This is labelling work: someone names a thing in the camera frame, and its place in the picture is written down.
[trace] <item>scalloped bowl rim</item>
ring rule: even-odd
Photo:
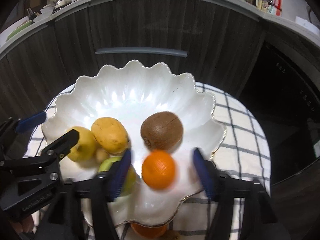
[[[170,75],[172,75],[172,76],[180,76],[180,75],[188,75],[188,76],[190,76],[190,77],[192,78],[192,81],[193,81],[193,89],[194,89],[197,93],[209,94],[209,95],[212,97],[212,99],[213,99],[213,105],[212,105],[212,110],[211,110],[211,121],[212,121],[212,122],[216,122],[216,123],[218,123],[219,125],[221,125],[221,126],[223,127],[223,135],[222,135],[222,138],[221,138],[218,146],[211,152],[211,155],[210,155],[210,160],[213,161],[213,156],[214,156],[215,152],[221,147],[221,145],[222,145],[222,143],[223,143],[223,141],[224,141],[224,139],[225,139],[225,137],[226,137],[226,135],[227,135],[227,128],[226,128],[225,124],[223,124],[222,122],[219,122],[218,120],[216,120],[216,119],[214,118],[214,110],[215,110],[215,106],[216,106],[216,98],[215,98],[215,95],[214,95],[213,93],[200,92],[200,91],[196,88],[196,81],[195,81],[195,79],[194,79],[194,77],[193,77],[193,75],[192,75],[191,73],[187,73],[187,72],[186,72],[186,73],[181,73],[181,74],[179,74],[179,75],[176,75],[176,74],[174,74],[174,73],[171,72],[169,66],[168,66],[166,63],[164,63],[164,62],[158,62],[158,63],[154,64],[152,67],[145,67],[145,66],[144,66],[141,62],[139,62],[138,60],[131,60],[131,61],[129,61],[129,62],[128,62],[124,67],[122,67],[122,68],[116,68],[116,67],[113,66],[113,65],[106,64],[106,65],[104,65],[104,66],[99,70],[98,74],[95,75],[95,76],[93,76],[93,77],[89,77],[89,76],[87,76],[87,75],[79,76],[79,77],[76,79],[75,86],[73,87],[73,89],[72,89],[68,94],[60,94],[60,95],[58,95],[58,96],[55,98],[55,100],[54,100],[55,113],[53,114],[52,117],[49,117],[47,120],[52,120],[52,119],[54,119],[55,116],[56,116],[56,113],[57,113],[57,111],[58,111],[57,105],[56,105],[57,99],[58,99],[60,96],[69,96],[69,95],[71,95],[71,94],[76,90],[77,84],[78,84],[78,80],[79,80],[80,78],[82,78],[82,77],[87,77],[87,78],[93,79],[93,78],[97,77],[97,76],[100,74],[101,70],[102,70],[104,67],[107,67],[107,66],[112,67],[112,68],[114,68],[115,70],[120,71],[120,70],[126,68],[127,65],[128,65],[129,63],[131,63],[131,62],[138,62],[138,63],[140,63],[142,68],[152,68],[152,67],[154,67],[154,66],[157,65],[157,64],[163,64],[163,65],[166,67],[166,69],[168,70],[168,73],[169,73]],[[42,130],[42,133],[43,133],[44,138],[45,138],[45,145],[47,146],[47,145],[48,145],[48,140],[47,140],[47,137],[46,137],[46,135],[45,135],[45,133],[44,133],[44,130],[43,130],[43,124],[41,124],[41,130]],[[179,209],[180,206],[183,204],[183,202],[185,202],[188,198],[190,198],[190,197],[192,197],[192,196],[194,196],[194,195],[196,195],[196,194],[201,193],[202,191],[203,191],[203,190],[199,190],[199,191],[197,191],[197,192],[195,192],[195,193],[193,193],[193,194],[190,194],[190,195],[187,195],[187,196],[183,197],[183,198],[179,201],[179,203],[178,203],[178,205],[177,205],[177,208],[175,209],[173,215],[172,215],[169,219],[167,219],[165,222],[163,222],[163,223],[150,225],[150,224],[146,224],[146,223],[140,222],[140,221],[138,221],[138,220],[136,220],[136,219],[131,219],[131,220],[124,220],[123,222],[116,224],[115,227],[117,228],[117,227],[120,227],[120,226],[122,226],[122,225],[124,225],[124,224],[127,224],[127,223],[136,223],[136,224],[139,224],[139,225],[142,225],[142,226],[145,226],[145,227],[150,227],[150,228],[155,228],[155,227],[164,226],[164,225],[170,223],[170,222],[174,219],[175,215],[176,215],[177,212],[178,212],[178,209]],[[87,225],[88,225],[89,227],[93,228],[93,225],[91,225],[91,224],[87,221],[86,218],[84,218],[84,220],[85,220],[85,222],[87,223]]]

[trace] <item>kiwi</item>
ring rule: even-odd
[[[165,111],[153,114],[144,120],[140,133],[150,150],[168,151],[182,139],[183,126],[178,116]]]

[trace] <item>checkered tablecloth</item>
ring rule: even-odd
[[[231,95],[215,87],[196,83],[200,92],[215,94],[216,107],[214,117],[225,124],[227,136],[220,149],[214,155],[217,167],[228,172],[232,177],[244,180],[258,178],[267,192],[270,193],[270,153],[265,135],[249,110]],[[74,85],[65,89],[62,93],[70,93]],[[45,109],[47,117],[55,113],[55,98]],[[39,155],[45,147],[45,139],[41,127],[38,126],[31,135],[28,150],[24,157]],[[207,228],[214,217],[216,203],[208,203],[203,193],[188,198],[174,220],[169,224],[170,229],[177,230],[182,239],[204,239]],[[234,218],[230,239],[238,239],[241,228],[244,201],[235,199]],[[38,225],[41,212],[33,214],[35,225]],[[94,239],[92,228],[86,227],[88,239]],[[121,240],[140,240],[128,224],[118,227],[117,232]]]

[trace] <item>human hand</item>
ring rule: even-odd
[[[22,232],[30,233],[34,227],[32,216],[26,217],[24,220],[22,220],[21,223],[12,222],[11,220],[9,221],[12,225],[12,228],[17,232],[17,234],[20,234]]]

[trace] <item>wooden cabinet door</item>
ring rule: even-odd
[[[158,62],[166,63],[171,72],[178,74],[178,66],[186,59],[176,56],[146,54],[146,53],[113,53],[113,54],[99,54],[97,55],[98,64],[100,67],[111,64],[117,68],[122,68],[130,60],[138,60],[145,67],[152,67]]]
[[[52,26],[15,46],[8,52],[7,59],[9,68],[2,78],[10,84],[8,96],[17,98],[27,116],[43,110],[59,92],[71,85]]]
[[[95,49],[186,50],[195,0],[114,0],[89,7]]]
[[[99,68],[94,54],[87,8],[54,22],[61,59],[71,82],[94,76]]]
[[[197,81],[238,96],[264,37],[260,22],[229,8],[197,0],[185,69]]]
[[[25,108],[15,94],[16,81],[12,75],[11,66],[4,56],[0,60],[0,123],[7,118],[26,116]]]

